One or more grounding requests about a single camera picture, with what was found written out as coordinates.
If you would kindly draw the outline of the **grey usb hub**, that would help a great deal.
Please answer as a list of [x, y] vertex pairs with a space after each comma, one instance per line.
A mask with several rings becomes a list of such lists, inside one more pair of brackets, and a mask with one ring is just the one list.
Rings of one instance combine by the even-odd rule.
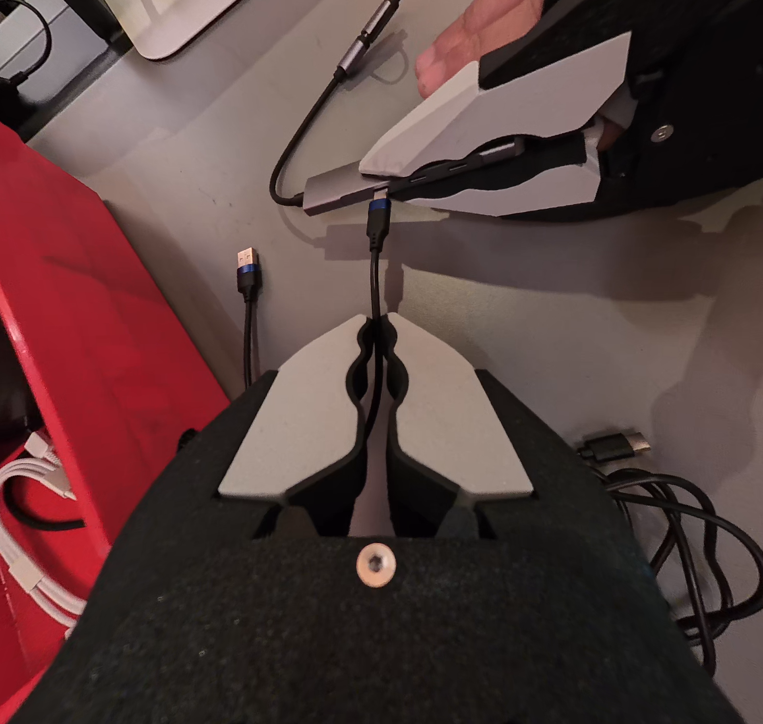
[[501, 163], [520, 156], [525, 150], [524, 139], [510, 136], [492, 140], [461, 160], [442, 160], [422, 166], [410, 176], [384, 177], [362, 174], [359, 163], [348, 164], [334, 170], [310, 177], [304, 192], [290, 197], [278, 193], [283, 169], [299, 146], [305, 133], [334, 92], [355, 72], [370, 47], [379, 38], [386, 25], [397, 12], [402, 0], [383, 0], [368, 22], [358, 33], [349, 49], [338, 63], [329, 84], [301, 122], [291, 141], [281, 154], [269, 181], [272, 200], [288, 207], [299, 207], [310, 216], [332, 212], [342, 207], [373, 199], [376, 195], [401, 194], [409, 189], [430, 185]]

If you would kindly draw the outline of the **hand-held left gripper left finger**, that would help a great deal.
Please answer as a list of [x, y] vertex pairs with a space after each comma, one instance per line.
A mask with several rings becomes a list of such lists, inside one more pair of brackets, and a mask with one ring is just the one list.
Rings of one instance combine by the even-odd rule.
[[222, 498], [304, 508], [323, 536], [345, 536], [366, 483], [372, 322], [356, 315], [278, 370], [227, 473]]

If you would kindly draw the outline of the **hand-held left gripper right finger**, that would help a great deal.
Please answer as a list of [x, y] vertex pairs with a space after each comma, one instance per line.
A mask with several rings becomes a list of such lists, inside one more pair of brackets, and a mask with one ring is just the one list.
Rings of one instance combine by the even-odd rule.
[[532, 497], [498, 411], [459, 351], [392, 312], [385, 355], [387, 499], [398, 537], [434, 537], [455, 507]]

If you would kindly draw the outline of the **person's right hand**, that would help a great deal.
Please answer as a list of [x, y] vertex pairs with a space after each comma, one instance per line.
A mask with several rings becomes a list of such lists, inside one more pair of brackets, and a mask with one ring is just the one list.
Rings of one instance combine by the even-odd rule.
[[465, 65], [529, 33], [543, 5], [544, 0], [474, 0], [416, 60], [420, 96], [426, 99]]

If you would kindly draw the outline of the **red storage bin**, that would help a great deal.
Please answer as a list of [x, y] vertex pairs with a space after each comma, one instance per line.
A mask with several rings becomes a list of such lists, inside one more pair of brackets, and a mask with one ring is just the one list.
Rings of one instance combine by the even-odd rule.
[[2, 125], [2, 322], [72, 484], [97, 567], [189, 429], [229, 404], [97, 193]]

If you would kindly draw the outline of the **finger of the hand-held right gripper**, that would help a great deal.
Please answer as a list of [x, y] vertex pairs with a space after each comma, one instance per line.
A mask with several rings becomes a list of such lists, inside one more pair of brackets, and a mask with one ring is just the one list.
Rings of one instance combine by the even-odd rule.
[[391, 180], [400, 202], [451, 212], [520, 216], [594, 202], [601, 183], [601, 127], [551, 138], [507, 137], [462, 160]]
[[460, 160], [498, 138], [551, 138], [584, 127], [625, 80], [631, 32], [492, 89], [468, 63], [386, 132], [359, 163], [366, 176], [403, 177]]

